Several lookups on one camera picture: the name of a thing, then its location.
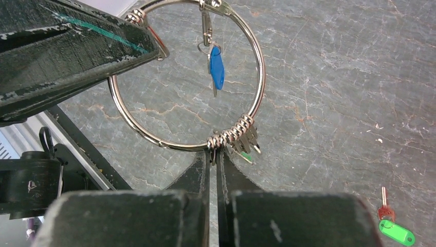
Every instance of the green plastic key tag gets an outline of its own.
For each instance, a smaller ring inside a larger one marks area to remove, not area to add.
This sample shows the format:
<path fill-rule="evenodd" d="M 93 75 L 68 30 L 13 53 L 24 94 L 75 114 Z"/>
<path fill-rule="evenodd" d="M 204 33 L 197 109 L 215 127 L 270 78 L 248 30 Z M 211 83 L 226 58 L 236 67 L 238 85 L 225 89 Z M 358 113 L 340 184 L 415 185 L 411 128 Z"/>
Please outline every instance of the green plastic key tag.
<path fill-rule="evenodd" d="M 248 153 L 246 153 L 246 152 L 242 152 L 241 154 L 242 154 L 242 156 L 245 157 L 247 160 L 249 160 L 249 161 L 251 161 L 251 162 L 253 161 L 253 160 L 251 159 L 251 156 L 248 155 Z"/>
<path fill-rule="evenodd" d="M 415 243 L 415 235 L 411 231 L 392 221 L 381 220 L 378 228 L 383 234 L 405 246 L 412 246 Z"/>

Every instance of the keychain clip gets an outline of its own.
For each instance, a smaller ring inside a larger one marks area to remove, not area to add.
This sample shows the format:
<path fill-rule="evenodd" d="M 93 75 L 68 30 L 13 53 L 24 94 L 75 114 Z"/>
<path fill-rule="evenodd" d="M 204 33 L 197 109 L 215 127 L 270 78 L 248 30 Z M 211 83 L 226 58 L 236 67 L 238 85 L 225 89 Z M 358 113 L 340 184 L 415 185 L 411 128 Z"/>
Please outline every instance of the keychain clip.
<path fill-rule="evenodd" d="M 212 21 L 210 20 L 209 11 L 206 10 L 206 0 L 199 1 L 199 9 L 202 13 L 203 44 L 209 47 L 212 40 Z"/>

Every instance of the scratched black paint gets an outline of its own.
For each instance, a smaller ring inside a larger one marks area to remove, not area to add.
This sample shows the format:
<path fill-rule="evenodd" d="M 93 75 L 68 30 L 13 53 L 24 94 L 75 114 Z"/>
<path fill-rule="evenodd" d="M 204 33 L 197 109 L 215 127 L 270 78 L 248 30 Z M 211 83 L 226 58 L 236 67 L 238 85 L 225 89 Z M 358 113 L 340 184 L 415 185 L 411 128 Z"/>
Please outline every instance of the scratched black paint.
<path fill-rule="evenodd" d="M 0 0 L 0 121 L 24 119 L 157 58 L 150 33 L 74 1 Z M 69 16 L 137 45 L 148 54 Z"/>

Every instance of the chrome ring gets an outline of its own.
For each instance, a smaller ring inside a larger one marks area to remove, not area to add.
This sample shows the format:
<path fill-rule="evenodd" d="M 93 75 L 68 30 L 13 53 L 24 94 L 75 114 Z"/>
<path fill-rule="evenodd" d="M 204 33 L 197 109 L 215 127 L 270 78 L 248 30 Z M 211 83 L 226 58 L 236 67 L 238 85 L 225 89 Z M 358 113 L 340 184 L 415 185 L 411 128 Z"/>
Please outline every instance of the chrome ring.
<path fill-rule="evenodd" d="M 197 6 L 200 4 L 200 1 L 203 0 L 152 0 L 149 3 L 144 4 L 140 7 L 140 9 L 148 14 L 151 11 L 171 4 L 179 4 L 179 3 L 191 3 L 196 4 Z M 263 58 L 263 54 L 259 45 L 259 41 L 256 39 L 253 31 L 247 25 L 247 23 L 228 5 L 228 3 L 224 1 L 218 0 L 205 0 L 205 10 L 210 11 L 215 14 L 219 14 L 222 16 L 227 16 L 232 19 L 237 26 L 243 31 L 248 41 L 250 42 L 251 48 L 255 54 L 256 64 L 257 64 L 257 72 L 258 72 L 258 85 L 256 88 L 255 98 L 251 104 L 250 109 L 247 114 L 254 118 L 256 112 L 259 109 L 259 106 L 262 102 L 263 94 L 265 91 L 265 61 Z M 118 87 L 117 76 L 112 75 L 108 79 L 109 89 L 111 91 L 112 99 L 115 102 L 115 105 L 120 112 L 124 121 L 139 135 L 148 140 L 159 147 L 168 148 L 172 150 L 178 151 L 189 151 L 189 152 L 198 152 L 205 149 L 209 149 L 208 143 L 202 144 L 182 144 L 182 143 L 174 143 L 164 139 L 159 138 L 158 136 L 152 134 L 148 130 L 146 130 L 136 119 L 132 116 L 132 114 L 128 111 L 125 106 L 120 90 Z"/>

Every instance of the blue plastic key cover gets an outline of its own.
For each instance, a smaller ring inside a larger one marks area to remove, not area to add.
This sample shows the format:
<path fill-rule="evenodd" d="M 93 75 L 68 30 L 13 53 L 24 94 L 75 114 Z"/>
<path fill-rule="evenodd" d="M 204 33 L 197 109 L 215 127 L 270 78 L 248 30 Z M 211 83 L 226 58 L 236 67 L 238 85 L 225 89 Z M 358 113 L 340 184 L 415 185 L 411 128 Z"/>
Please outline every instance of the blue plastic key cover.
<path fill-rule="evenodd" d="M 212 75 L 213 83 L 218 90 L 223 89 L 225 73 L 221 51 L 217 46 L 214 46 L 210 53 L 210 75 Z"/>

